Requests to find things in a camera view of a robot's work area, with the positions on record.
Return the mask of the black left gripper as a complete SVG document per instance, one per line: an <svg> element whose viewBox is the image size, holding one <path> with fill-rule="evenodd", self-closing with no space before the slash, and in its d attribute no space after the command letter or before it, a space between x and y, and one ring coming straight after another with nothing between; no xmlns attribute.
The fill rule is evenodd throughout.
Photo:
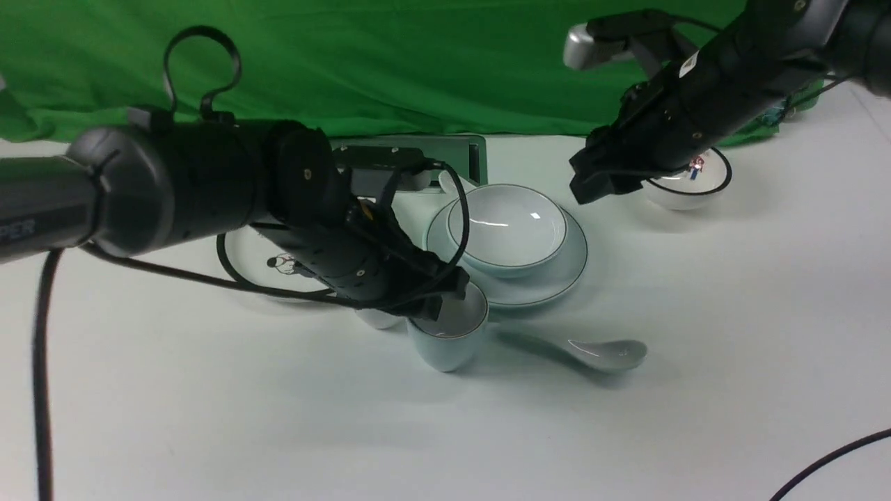
<svg viewBox="0 0 891 501"><path fill-rule="evenodd" d="M302 299L381 310L398 317L436 320L446 299L465 299L470 276L459 266L468 241L468 201L462 207L459 248L448 261L413 244L392 203L403 174L443 171L455 184L456 170L422 152L372 152L392 166L375 202L352 191L352 170L339 169L329 146L278 146L265 155L268 180L259 234L294 260L300 273L324 286Z"/></svg>

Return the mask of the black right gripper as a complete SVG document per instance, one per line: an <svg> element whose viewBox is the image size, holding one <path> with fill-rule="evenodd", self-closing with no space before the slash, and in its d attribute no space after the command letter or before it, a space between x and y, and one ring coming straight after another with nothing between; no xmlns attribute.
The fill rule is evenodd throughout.
<svg viewBox="0 0 891 501"><path fill-rule="evenodd" d="M594 70L629 55L645 79L620 98L610 124L595 127L570 159L579 204L621 196L645 180L678 173L725 135L717 26L664 10L589 19L569 29L563 63Z"/></svg>

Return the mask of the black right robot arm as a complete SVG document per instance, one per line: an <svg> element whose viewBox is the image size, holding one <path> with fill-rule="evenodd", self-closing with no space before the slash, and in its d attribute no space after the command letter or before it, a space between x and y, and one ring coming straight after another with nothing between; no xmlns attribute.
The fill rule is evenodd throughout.
<svg viewBox="0 0 891 501"><path fill-rule="evenodd" d="M748 1L703 47L675 30L679 20L664 10L633 10L567 33L567 67L592 70L632 54L648 76L624 92L612 124L594 128L570 159L577 203L681 172L830 74L889 96L888 1Z"/></svg>

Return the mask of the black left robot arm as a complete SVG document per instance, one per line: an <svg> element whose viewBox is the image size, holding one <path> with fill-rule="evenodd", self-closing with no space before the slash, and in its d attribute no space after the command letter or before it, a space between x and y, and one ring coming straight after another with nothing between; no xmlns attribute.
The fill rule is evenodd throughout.
<svg viewBox="0 0 891 501"><path fill-rule="evenodd" d="M80 247L164 273L136 256L248 226L324 289L201 282L436 319L470 276L459 254L415 246L391 204L405 175L442 167L417 149L335 149L294 121L92 128L62 155L3 159L2 261Z"/></svg>

